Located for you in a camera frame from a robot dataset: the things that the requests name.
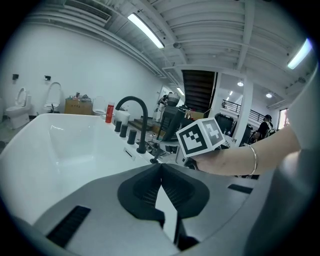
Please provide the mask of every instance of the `air vent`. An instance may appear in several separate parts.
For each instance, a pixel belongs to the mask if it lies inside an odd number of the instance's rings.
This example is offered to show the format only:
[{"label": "air vent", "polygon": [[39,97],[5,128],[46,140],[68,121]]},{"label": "air vent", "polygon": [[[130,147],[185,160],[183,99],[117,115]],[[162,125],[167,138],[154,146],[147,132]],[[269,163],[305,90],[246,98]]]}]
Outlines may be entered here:
[{"label": "air vent", "polygon": [[105,20],[106,22],[111,18],[111,16],[97,8],[94,8],[88,4],[79,2],[79,1],[75,1],[75,0],[66,0],[65,6],[70,6],[70,7],[74,7],[77,9],[80,9],[82,11],[85,11],[87,13],[90,13],[92,15],[95,15],[103,20]]},{"label": "air vent", "polygon": [[241,186],[241,185],[237,185],[237,184],[231,184],[230,186],[228,186],[228,189],[234,190],[234,191],[238,191],[238,192],[242,192],[245,194],[251,194],[253,188],[252,187],[247,187],[247,186]]},{"label": "air vent", "polygon": [[76,206],[46,237],[64,248],[90,211],[89,208]]}]

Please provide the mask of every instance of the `staircase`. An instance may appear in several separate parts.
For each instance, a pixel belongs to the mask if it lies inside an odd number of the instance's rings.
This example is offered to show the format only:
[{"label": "staircase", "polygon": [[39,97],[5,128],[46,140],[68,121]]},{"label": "staircase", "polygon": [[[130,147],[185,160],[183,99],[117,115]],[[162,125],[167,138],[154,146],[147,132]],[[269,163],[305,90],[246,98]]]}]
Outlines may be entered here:
[{"label": "staircase", "polygon": [[182,70],[185,93],[184,104],[197,112],[211,108],[217,73],[201,70]]},{"label": "staircase", "polygon": [[[138,130],[142,130],[142,123],[143,119],[134,119],[133,121],[129,121],[128,124],[133,126],[134,128],[137,128]],[[151,131],[152,130],[152,118],[148,118],[147,124],[146,124],[146,130]]]}]

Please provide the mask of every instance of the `human arm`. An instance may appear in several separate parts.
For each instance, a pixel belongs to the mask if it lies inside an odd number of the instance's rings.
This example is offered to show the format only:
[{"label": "human arm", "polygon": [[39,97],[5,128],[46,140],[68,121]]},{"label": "human arm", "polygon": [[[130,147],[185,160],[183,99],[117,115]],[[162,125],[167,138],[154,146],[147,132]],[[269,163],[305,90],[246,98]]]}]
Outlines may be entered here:
[{"label": "human arm", "polygon": [[[257,154],[256,175],[273,170],[286,155],[300,150],[298,139],[290,126],[251,146]],[[248,146],[215,150],[192,158],[199,170],[211,174],[249,175],[255,167],[254,153]]]}]

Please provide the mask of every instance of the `black slot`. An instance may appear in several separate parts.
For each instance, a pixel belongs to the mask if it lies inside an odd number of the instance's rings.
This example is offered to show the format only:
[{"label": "black slot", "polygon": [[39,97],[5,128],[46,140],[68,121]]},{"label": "black slot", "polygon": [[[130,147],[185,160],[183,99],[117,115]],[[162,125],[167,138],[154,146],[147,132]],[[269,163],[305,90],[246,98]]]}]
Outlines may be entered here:
[{"label": "black slot", "polygon": [[128,151],[125,150],[125,152],[132,158],[132,155],[130,155],[130,153]]},{"label": "black slot", "polygon": [[251,187],[241,186],[241,185],[237,185],[237,184],[231,184],[230,186],[228,186],[228,189],[235,190],[235,191],[242,192],[242,193],[246,193],[246,194],[251,194],[251,192],[253,190],[253,188],[251,188]]},{"label": "black slot", "polygon": [[64,219],[46,236],[56,245],[64,248],[76,233],[91,209],[76,206]]}]

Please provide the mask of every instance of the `white cube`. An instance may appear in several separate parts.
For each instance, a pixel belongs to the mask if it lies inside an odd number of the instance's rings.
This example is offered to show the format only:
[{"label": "white cube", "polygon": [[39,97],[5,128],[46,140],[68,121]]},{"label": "white cube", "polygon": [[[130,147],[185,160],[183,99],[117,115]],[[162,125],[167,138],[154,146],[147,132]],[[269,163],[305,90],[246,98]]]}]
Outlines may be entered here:
[{"label": "white cube", "polygon": [[176,132],[185,158],[215,150],[225,137],[214,117],[194,121]]}]

